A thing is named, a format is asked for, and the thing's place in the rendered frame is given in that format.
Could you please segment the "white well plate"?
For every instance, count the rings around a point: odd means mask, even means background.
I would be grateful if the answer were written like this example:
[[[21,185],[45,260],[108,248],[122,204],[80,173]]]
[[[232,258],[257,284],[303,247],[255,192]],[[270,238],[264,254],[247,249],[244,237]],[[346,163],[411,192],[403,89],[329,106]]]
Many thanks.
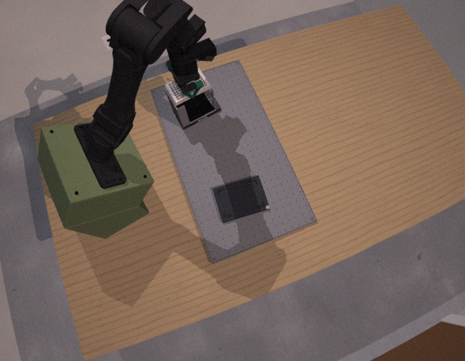
[[[204,91],[206,91],[208,89],[211,89],[211,85],[206,80],[205,76],[203,75],[203,73],[200,71],[199,68],[198,68],[198,73],[199,73],[199,76],[200,76],[200,79],[198,79],[198,80],[201,80],[203,82],[203,87],[198,91],[196,96],[203,93]],[[193,81],[197,82],[198,80],[196,80],[196,81],[193,80]],[[192,83],[193,81],[191,81],[189,83]],[[187,100],[189,100],[189,99],[191,99],[189,96],[185,96],[185,95],[182,94],[181,89],[176,84],[175,80],[165,84],[165,87],[168,90],[169,95],[172,97],[172,99],[173,99],[174,103],[176,104],[176,106],[183,103],[183,102],[185,102],[185,101],[187,101]]]

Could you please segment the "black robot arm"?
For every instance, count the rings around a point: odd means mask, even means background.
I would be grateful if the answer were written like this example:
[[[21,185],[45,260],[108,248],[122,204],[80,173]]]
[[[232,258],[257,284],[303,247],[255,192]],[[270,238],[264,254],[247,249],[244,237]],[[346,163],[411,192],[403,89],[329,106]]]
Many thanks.
[[[139,11],[146,2],[142,14]],[[198,71],[196,60],[212,62],[217,55],[210,38],[198,42],[206,33],[205,21],[195,14],[188,21],[192,11],[183,0],[123,0],[108,18],[105,31],[111,36],[109,47],[113,48],[114,60],[108,95],[91,123],[74,127],[102,189],[126,182],[114,149],[133,127],[135,98],[149,64],[167,49],[174,64],[190,57],[185,64],[190,76]]]

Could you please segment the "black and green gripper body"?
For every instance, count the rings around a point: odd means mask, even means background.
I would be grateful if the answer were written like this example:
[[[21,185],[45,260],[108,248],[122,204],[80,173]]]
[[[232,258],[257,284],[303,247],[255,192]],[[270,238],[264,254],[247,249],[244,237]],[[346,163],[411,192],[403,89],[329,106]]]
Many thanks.
[[[187,72],[186,72],[186,68],[185,68],[185,64],[188,63],[190,60],[190,57],[189,59],[182,63],[182,64],[174,64],[173,62],[171,62],[170,60],[166,61],[166,64],[167,66],[169,67],[170,71],[172,72],[172,75],[173,75],[173,78],[175,79],[175,82],[177,83],[177,85],[179,86],[179,88],[181,89],[181,92],[183,94],[185,93],[188,93],[189,91],[197,88],[197,85],[195,84],[195,82],[192,82],[190,84],[187,84],[191,81],[196,81],[198,79],[200,79],[200,76],[199,76],[199,73],[196,72],[190,76],[187,76]]]

